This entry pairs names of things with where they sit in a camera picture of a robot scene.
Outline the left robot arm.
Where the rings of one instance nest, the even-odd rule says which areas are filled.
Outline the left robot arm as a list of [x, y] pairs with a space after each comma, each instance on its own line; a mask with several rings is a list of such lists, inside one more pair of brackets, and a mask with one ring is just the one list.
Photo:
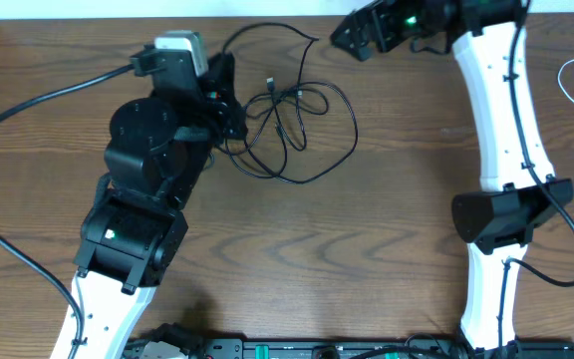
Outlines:
[[151, 93], [110, 121], [93, 206], [81, 228], [68, 309], [54, 358], [119, 358], [186, 235], [182, 213], [212, 149], [246, 136], [235, 60], [218, 53], [198, 75], [186, 51], [132, 58]]

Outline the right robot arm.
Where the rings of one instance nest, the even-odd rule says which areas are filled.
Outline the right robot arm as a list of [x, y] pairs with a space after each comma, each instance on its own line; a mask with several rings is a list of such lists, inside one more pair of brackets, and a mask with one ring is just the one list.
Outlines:
[[466, 305], [453, 357], [524, 358], [560, 346], [523, 347], [512, 312], [519, 260], [535, 228], [573, 197], [539, 136], [524, 61], [527, 6], [517, 0], [374, 1], [347, 15], [331, 43], [365, 61], [406, 40], [445, 33], [471, 103], [480, 151], [480, 189], [451, 202], [467, 245]]

